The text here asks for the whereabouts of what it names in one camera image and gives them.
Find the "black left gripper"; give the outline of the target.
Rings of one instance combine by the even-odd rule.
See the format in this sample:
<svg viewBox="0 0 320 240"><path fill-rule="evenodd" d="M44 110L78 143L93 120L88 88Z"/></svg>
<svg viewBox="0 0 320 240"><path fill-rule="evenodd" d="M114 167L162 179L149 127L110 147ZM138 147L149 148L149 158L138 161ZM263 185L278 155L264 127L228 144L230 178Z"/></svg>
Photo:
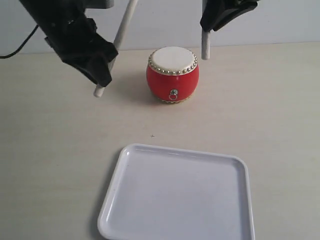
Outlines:
<svg viewBox="0 0 320 240"><path fill-rule="evenodd" d="M20 3L46 35L62 62L95 85L111 81L108 64L118 51L97 33L95 21L85 15L85 0L21 0Z"/></svg>

